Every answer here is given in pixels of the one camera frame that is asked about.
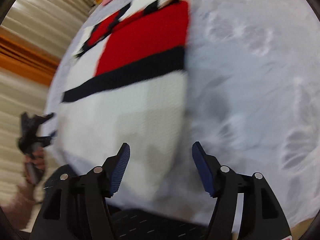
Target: bed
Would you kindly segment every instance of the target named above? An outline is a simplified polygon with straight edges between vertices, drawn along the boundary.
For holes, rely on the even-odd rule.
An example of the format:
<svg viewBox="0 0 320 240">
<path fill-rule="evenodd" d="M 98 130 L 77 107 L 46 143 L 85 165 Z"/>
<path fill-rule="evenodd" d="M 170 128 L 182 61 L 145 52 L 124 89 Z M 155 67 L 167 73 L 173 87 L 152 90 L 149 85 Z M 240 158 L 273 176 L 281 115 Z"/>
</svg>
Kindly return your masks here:
<svg viewBox="0 0 320 240">
<path fill-rule="evenodd" d="M 44 135 L 53 130 L 59 134 L 60 103 L 85 28 L 130 1 L 113 0 L 98 7 L 74 38 L 50 87 L 46 113 L 57 116 L 44 125 Z M 125 173 L 126 182 L 110 203 L 207 225 L 215 203 L 204 192 L 191 157 L 192 144 L 200 141 L 207 153 L 237 173 L 261 172 L 291 227 L 315 217 L 320 208 L 320 22 L 316 15 L 306 0 L 190 0 L 189 14 L 185 108 L 171 145 L 173 154 L 161 179 L 151 183 L 150 194 L 143 194 L 150 186 L 147 182 L 137 188 L 126 180 L 126 176 L 139 177 L 136 168 Z M 115 145 L 120 147 L 123 138 L 118 139 Z M 140 134 L 125 139 L 129 144 L 144 141 Z M 79 149 L 90 145 L 73 138 L 75 142 Z M 151 149 L 148 156 L 154 162 L 157 147 Z M 79 174 L 115 154 L 106 150 L 96 153 L 98 158 L 88 151 L 75 155 L 64 149 L 59 135 L 49 151 Z M 241 202 L 240 194 L 234 231 L 240 227 Z"/>
</svg>

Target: round metal pin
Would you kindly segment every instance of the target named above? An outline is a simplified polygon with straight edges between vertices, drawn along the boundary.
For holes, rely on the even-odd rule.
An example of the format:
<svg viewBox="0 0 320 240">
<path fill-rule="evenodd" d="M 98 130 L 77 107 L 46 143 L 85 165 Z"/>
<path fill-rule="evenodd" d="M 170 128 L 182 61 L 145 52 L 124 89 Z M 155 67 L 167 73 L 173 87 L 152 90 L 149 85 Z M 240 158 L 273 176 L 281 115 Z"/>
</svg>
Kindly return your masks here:
<svg viewBox="0 0 320 240">
<path fill-rule="evenodd" d="M 93 169 L 94 173 L 100 173 L 102 171 L 102 167 L 98 166 Z"/>
<path fill-rule="evenodd" d="M 220 170 L 221 170 L 222 172 L 229 172 L 229 171 L 230 171 L 230 169 L 229 169 L 228 166 L 221 166 Z"/>
<path fill-rule="evenodd" d="M 66 180 L 68 178 L 68 174 L 64 173 L 60 176 L 61 180 Z"/>
<path fill-rule="evenodd" d="M 260 172 L 256 172 L 254 174 L 254 176 L 257 178 L 257 179 L 262 179 L 263 178 L 263 175 L 260 173 Z"/>
</svg>

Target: curtain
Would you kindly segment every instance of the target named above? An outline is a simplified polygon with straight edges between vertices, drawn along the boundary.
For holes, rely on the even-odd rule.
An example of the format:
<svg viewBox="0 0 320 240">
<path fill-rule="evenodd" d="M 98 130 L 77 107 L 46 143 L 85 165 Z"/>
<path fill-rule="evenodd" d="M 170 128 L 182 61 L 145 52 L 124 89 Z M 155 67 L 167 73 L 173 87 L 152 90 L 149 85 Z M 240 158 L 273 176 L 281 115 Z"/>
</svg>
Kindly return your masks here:
<svg viewBox="0 0 320 240">
<path fill-rule="evenodd" d="M 6 205 L 16 192 L 16 185 L 23 180 L 23 155 L 17 148 L 20 136 L 20 114 L 43 114 L 48 88 L 0 68 L 0 205 Z M 47 170 L 44 182 L 57 168 L 50 156 L 46 156 Z M 36 200 L 43 198 L 43 185 L 36 190 Z M 29 231 L 40 205 L 35 207 Z"/>
<path fill-rule="evenodd" d="M 1 26 L 62 58 L 92 4 L 91 0 L 16 0 Z"/>
</svg>

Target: table covered with cloth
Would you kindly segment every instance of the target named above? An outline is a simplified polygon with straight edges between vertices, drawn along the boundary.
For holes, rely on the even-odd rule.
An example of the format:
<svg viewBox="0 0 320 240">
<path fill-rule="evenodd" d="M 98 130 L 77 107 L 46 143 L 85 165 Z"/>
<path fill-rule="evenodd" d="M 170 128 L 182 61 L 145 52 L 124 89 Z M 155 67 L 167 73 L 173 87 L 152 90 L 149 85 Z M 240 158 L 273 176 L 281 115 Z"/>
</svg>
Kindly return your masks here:
<svg viewBox="0 0 320 240">
<path fill-rule="evenodd" d="M 95 116 L 94 107 L 86 109 L 88 120 L 78 118 L 65 132 L 70 116 L 79 117 L 77 108 L 69 115 L 60 113 L 85 29 L 131 1 L 99 6 L 60 63 L 45 110 L 57 116 L 42 129 L 43 135 L 57 130 L 48 148 L 57 161 L 84 174 L 115 155 L 125 141 L 131 146 L 131 160 L 119 191 L 108 201 L 207 225 L 215 201 L 204 191 L 191 155 L 192 144 L 200 141 L 208 154 L 235 172 L 250 176 L 261 172 L 291 227 L 314 217 L 320 208 L 320 22 L 306 0 L 190 0 L 184 58 L 188 78 L 176 85 L 170 79 L 166 83 L 169 90 L 186 92 L 177 96 L 178 121 L 173 124 L 178 127 L 170 128 L 174 130 L 170 138 L 161 132 L 169 125 L 166 120 L 159 122 L 164 123 L 160 132 L 156 127 L 134 132 L 141 125 L 134 122 L 141 120 L 141 113 L 132 110 L 110 126 L 116 141 L 109 147 L 104 144 L 108 138 L 99 134 L 110 117 Z M 158 93 L 148 91 L 142 101 L 152 100 L 153 92 Z M 118 100 L 134 97 L 120 95 Z M 130 109 L 130 104 L 117 107 Z M 153 122 L 161 116 L 167 115 L 154 115 Z M 128 125 L 129 132 L 119 133 L 115 128 L 119 125 Z M 150 139 L 152 131 L 157 138 Z M 67 140 L 76 146 L 65 147 Z M 241 222 L 241 194 L 238 203 L 234 231 Z"/>
</svg>

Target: sweater sleeve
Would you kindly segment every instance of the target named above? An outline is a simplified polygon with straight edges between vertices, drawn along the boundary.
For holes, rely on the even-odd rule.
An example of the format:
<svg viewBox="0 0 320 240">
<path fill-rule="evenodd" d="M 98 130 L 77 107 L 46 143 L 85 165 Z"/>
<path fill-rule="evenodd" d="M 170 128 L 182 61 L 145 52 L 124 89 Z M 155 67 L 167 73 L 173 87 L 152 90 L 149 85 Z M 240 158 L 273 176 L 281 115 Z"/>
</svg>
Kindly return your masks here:
<svg viewBox="0 0 320 240">
<path fill-rule="evenodd" d="M 2 207 L 2 210 L 12 226 L 17 230 L 22 230 L 27 227 L 35 200 L 31 197 L 33 188 L 28 185 L 17 187 L 17 194 L 8 206 Z"/>
</svg>

